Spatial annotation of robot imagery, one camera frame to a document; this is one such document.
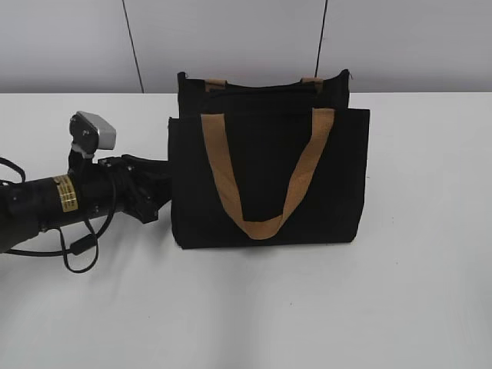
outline table surface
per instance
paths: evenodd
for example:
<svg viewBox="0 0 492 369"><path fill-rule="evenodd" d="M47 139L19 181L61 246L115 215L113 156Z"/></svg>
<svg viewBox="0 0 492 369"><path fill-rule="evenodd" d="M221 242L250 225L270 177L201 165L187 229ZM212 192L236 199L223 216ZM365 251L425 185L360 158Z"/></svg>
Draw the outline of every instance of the table surface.
<svg viewBox="0 0 492 369"><path fill-rule="evenodd" d="M371 110L352 244L183 251L166 205L145 226L116 216L87 274L1 255L0 368L491 368L492 94L351 107ZM0 156L29 179L63 174L77 110L118 130L99 157L166 159L176 95L0 95Z"/></svg>

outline black cable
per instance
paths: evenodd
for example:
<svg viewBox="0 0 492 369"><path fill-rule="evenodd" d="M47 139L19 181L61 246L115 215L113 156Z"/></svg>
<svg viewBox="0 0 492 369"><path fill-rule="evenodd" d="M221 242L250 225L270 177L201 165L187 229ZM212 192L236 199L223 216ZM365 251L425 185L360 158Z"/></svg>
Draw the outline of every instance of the black cable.
<svg viewBox="0 0 492 369"><path fill-rule="evenodd" d="M0 165L5 165L5 166L9 167L10 169L18 172L19 175L21 176L22 182L25 182L25 172L22 168L20 168L16 164L14 164L11 161L4 159L4 158L0 158ZM85 161L82 163L81 169L83 169L84 167L85 167ZM98 262L98 259L99 259L99 242L98 242L98 239L108 230L108 227L111 224L113 217L115 216L116 206L117 206L117 192L116 192L115 179L111 173L107 172L106 174L108 176L109 181L111 182L111 189L112 189L111 207L109 209L108 216L106 217L104 224L101 226L101 228L99 229L99 231L97 233L95 232L94 228L92 227L92 224L89 221L87 213L85 211L83 211L85 226L89 230L90 235L93 237L94 243L95 243L95 256L94 256L94 259L92 260L92 262L90 263L90 265L88 265L86 268L82 268L82 269L73 269L70 266L68 256L70 254L73 254L73 253L70 249L67 249L67 246L65 243L65 236L63 235L63 231L60 228L54 228L60 234L60 245L61 245L60 251L28 251L28 250L10 249L10 250L7 250L5 253L11 254L11 255L18 255L18 256L29 256L29 257L34 257L34 258L52 258L52 257L62 256L65 267L69 271L71 271L72 273L81 274L81 273L85 273L86 271L90 271L96 265L96 263ZM13 184L12 182L6 181L6 180L0 180L0 183L8 184L8 185Z"/></svg>
<svg viewBox="0 0 492 369"><path fill-rule="evenodd" d="M317 77L317 69L320 65L321 44L323 43L324 21L326 20L327 9L328 9L328 0L324 0L323 24L321 25L320 43L317 46L316 69L314 70L314 77Z"/></svg>
<svg viewBox="0 0 492 369"><path fill-rule="evenodd" d="M82 269L73 269L70 266L70 262L68 261L68 250L67 246L65 244L65 236L63 235L63 231L60 228L56 228L56 230L60 233L60 245L61 245L61 251L62 251L62 256L63 256L63 262L65 264L65 267L71 271L72 273L76 274L82 274L85 273L86 271L90 271L98 262L99 259L99 242L98 242L98 236L96 235L94 228L92 227L91 223L89 222L87 216L84 218L84 223L85 226L88 228L88 230L91 232L92 237L94 238L95 241L95 255L94 258L92 259L92 262L85 268Z"/></svg>
<svg viewBox="0 0 492 369"><path fill-rule="evenodd" d="M5 254L17 255L17 256L29 256L31 258L53 258L55 256L63 256L62 251L28 251L28 250L15 250L14 248L5 251Z"/></svg>
<svg viewBox="0 0 492 369"><path fill-rule="evenodd" d="M109 181L111 182L111 190L112 190L112 196L111 196L111 207L109 208L108 216L106 217L105 222L99 228L98 233L96 234L97 238L100 238L108 229L109 225L111 224L111 221L113 220L113 217L115 216L116 212L116 206L117 206L117 196L116 196L116 182L113 176L108 173L108 178Z"/></svg>
<svg viewBox="0 0 492 369"><path fill-rule="evenodd" d="M25 171L21 167L19 167L17 164L12 163L10 160L7 160L5 158L0 158L0 165L4 165L7 168L12 169L13 171L17 172L18 175L21 176L21 182L25 182ZM6 180L0 180L2 183L7 183L9 185L13 185L13 182L6 181Z"/></svg>
<svg viewBox="0 0 492 369"><path fill-rule="evenodd" d="M138 80L140 81L141 93L144 94L144 84L141 81L140 67L138 66L137 53L135 52L135 45L133 44L133 36L131 35L130 21L128 20L128 13L126 12L125 0L121 0L123 3L123 10L125 11L126 26L128 28L128 35L130 36L131 50L133 50L133 59L135 60L135 66L137 67Z"/></svg>

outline black bag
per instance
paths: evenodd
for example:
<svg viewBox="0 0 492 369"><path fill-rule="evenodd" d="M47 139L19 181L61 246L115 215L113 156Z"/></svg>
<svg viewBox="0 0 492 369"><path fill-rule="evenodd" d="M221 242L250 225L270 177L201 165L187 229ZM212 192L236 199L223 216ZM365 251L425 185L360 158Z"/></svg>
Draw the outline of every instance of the black bag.
<svg viewBox="0 0 492 369"><path fill-rule="evenodd" d="M291 85L256 88L232 85L223 79L187 79L181 72L178 74L179 116L283 111L291 106L347 108L349 76L345 69L327 80L302 78Z"/></svg>
<svg viewBox="0 0 492 369"><path fill-rule="evenodd" d="M172 231L179 245L354 239L364 206L368 110L294 104L186 115L200 99L183 91L180 86L184 115L169 120L168 145Z"/></svg>

